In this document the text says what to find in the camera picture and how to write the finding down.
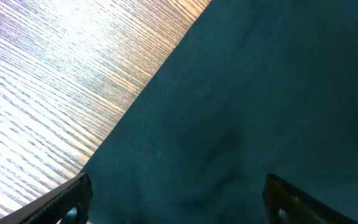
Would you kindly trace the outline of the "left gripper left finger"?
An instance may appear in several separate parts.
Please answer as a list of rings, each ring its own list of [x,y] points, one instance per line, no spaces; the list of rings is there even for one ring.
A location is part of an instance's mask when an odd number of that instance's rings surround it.
[[[0,224],[85,224],[93,191],[87,173],[71,180],[0,219]]]

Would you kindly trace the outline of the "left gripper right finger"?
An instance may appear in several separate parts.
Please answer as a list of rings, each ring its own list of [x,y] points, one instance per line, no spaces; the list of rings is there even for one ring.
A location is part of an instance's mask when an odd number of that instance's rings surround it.
[[[270,224],[358,224],[275,174],[262,195]]]

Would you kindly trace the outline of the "black t-shirt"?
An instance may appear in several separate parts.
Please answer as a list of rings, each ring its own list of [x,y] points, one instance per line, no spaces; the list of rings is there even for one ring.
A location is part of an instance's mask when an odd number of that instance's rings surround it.
[[[92,223],[266,223],[268,173],[358,221],[358,0],[211,1],[84,170]]]

